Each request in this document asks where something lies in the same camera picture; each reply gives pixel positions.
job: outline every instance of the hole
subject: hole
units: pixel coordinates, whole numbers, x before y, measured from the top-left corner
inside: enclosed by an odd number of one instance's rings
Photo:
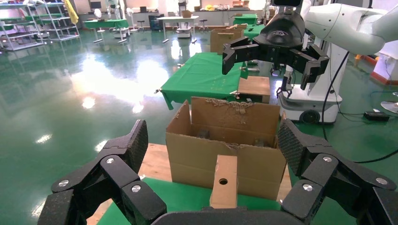
[[[225,179],[225,178],[221,178],[218,182],[219,182],[221,185],[226,185],[226,184],[228,184],[228,180]]]

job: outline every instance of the stool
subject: stool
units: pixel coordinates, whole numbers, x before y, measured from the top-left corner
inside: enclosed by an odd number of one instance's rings
[[[138,23],[141,23],[141,27],[138,27],[138,31],[139,31],[139,30],[144,31],[144,27],[142,26],[142,23],[145,22],[145,20],[138,20],[137,22],[138,22]]]
[[[209,30],[210,30],[207,26],[205,26],[205,22],[206,22],[206,21],[207,21],[207,20],[199,20],[199,22],[202,22],[202,23],[203,23],[202,26],[199,27],[199,31],[202,30],[202,29],[203,29],[203,31],[209,31]]]

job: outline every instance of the table leg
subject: table leg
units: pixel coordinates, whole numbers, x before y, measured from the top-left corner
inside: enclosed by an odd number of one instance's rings
[[[168,42],[168,39],[166,39],[166,23],[164,22],[164,20],[162,21],[163,23],[163,35],[164,35],[164,41],[162,41],[162,43],[166,43]]]
[[[192,20],[193,22],[193,37],[192,37],[192,43],[195,43],[197,40],[195,38],[195,20]]]
[[[122,28],[119,28],[119,32],[120,32],[120,41],[118,41],[117,43],[123,43],[127,41],[127,39],[123,39]]]
[[[93,41],[93,43],[96,44],[98,42],[101,42],[102,39],[98,39],[97,30],[95,28],[93,30],[94,30],[94,34],[95,34],[95,41]]]

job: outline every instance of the black cable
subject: black cable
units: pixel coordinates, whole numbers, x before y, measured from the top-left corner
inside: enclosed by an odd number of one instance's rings
[[[326,92],[325,101],[323,102],[322,117],[321,117],[321,118],[322,118],[323,137],[325,138],[326,141],[328,140],[328,138],[327,138],[327,136],[326,136],[325,121],[324,121],[326,102],[328,101],[329,92],[330,92],[330,89],[332,89],[333,82],[335,81],[335,79],[336,79],[336,77],[337,77],[337,74],[338,74],[338,72],[340,71],[341,67],[343,66],[343,64],[344,64],[345,60],[347,59],[349,53],[350,53],[350,52],[347,52],[347,54],[345,54],[343,60],[341,61],[340,66],[338,67],[338,69],[337,69],[337,71],[336,71],[336,74],[335,74],[335,76],[333,77],[333,80],[332,80],[332,82],[331,82],[330,85],[329,85],[328,92]]]
[[[395,154],[397,154],[397,153],[398,153],[398,149],[395,150],[395,151],[393,151],[392,153],[390,153],[390,154],[388,154],[388,155],[386,155],[386,156],[380,157],[380,158],[376,158],[376,159],[372,159],[372,160],[367,160],[367,161],[354,161],[354,162],[355,162],[355,163],[374,163],[374,162],[377,162],[377,161],[382,161],[382,160],[384,160],[384,159],[386,159],[386,158],[390,158],[391,156],[393,156],[393,155],[395,155]]]

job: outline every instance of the wooden block with hole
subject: wooden block with hole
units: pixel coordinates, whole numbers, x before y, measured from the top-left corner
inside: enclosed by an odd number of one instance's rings
[[[237,157],[217,156],[210,206],[233,209],[237,206]]]
[[[262,103],[269,103],[271,90],[269,78],[262,76],[248,76],[247,79],[240,78],[238,87],[239,97],[261,99]]]

